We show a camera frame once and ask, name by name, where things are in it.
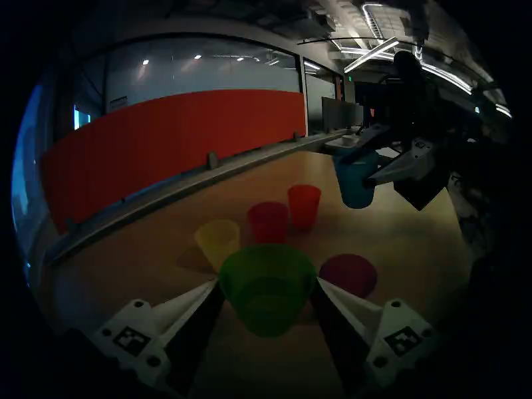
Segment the red wall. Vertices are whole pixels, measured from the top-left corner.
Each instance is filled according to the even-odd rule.
[[[305,135],[303,95],[276,90],[179,94],[115,111],[67,135],[40,160],[58,230],[153,183],[219,158]]]

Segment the screw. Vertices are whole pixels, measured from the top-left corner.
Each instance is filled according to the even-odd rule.
[[[148,366],[157,367],[161,364],[161,359],[159,359],[157,356],[151,355],[146,359],[146,363],[148,363]]]
[[[377,356],[375,360],[373,360],[373,365],[377,368],[383,368],[388,364],[388,359],[384,356]]]

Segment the red cup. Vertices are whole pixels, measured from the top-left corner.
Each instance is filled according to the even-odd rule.
[[[292,214],[292,223],[302,231],[311,230],[316,222],[321,190],[308,184],[299,184],[288,190],[288,203]]]
[[[247,211],[257,243],[284,243],[287,237],[288,208],[280,202],[261,202]]]

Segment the glass wall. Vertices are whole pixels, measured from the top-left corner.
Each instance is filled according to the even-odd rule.
[[[321,98],[338,98],[334,72],[311,61],[305,60],[305,78],[307,82],[307,110],[309,113],[309,135],[323,131],[323,111]]]
[[[55,141],[115,110],[174,94],[256,88],[300,92],[293,55],[215,38],[118,47],[63,74]]]
[[[221,39],[164,39],[110,54],[107,112],[174,94],[258,88],[299,92],[295,58]]]

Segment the table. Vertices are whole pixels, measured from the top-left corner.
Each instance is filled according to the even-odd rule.
[[[128,301],[153,305],[213,279],[192,237],[201,224],[229,218],[251,241],[247,209],[264,200],[287,202],[293,184],[323,191],[310,234],[289,232],[287,243],[317,269],[331,256],[356,253],[378,272],[369,301],[403,298],[431,322],[455,304],[469,277],[469,251],[446,190],[418,212],[378,186],[365,209],[347,208],[330,156],[296,152],[210,186],[101,239],[67,259],[53,278],[53,313],[64,325],[91,331]],[[247,332],[225,302],[200,364],[191,397],[343,397],[339,377],[310,305],[279,338]]]
[[[331,140],[330,142],[326,142],[325,146],[329,148],[353,148],[356,146],[356,143],[359,140],[359,136],[355,136],[354,134],[345,134],[344,136],[340,138],[335,138],[334,140]]]

